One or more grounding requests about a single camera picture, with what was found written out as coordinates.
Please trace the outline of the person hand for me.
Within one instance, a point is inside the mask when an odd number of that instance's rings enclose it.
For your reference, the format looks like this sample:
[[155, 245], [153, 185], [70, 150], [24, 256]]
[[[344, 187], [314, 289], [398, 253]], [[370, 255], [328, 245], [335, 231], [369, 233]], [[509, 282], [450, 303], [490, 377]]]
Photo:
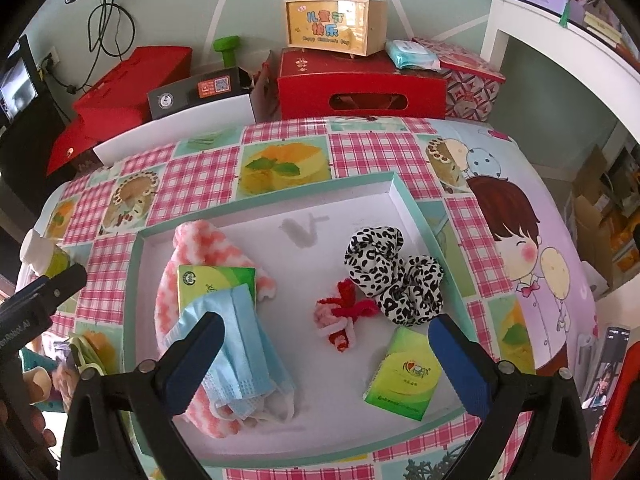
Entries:
[[42, 367], [24, 372], [23, 382], [28, 397], [29, 420], [35, 430], [43, 437], [48, 448], [56, 445], [55, 432], [47, 427], [42, 409], [46, 411], [63, 410], [67, 413], [79, 382], [79, 373], [74, 366], [58, 362], [54, 372], [48, 374]]

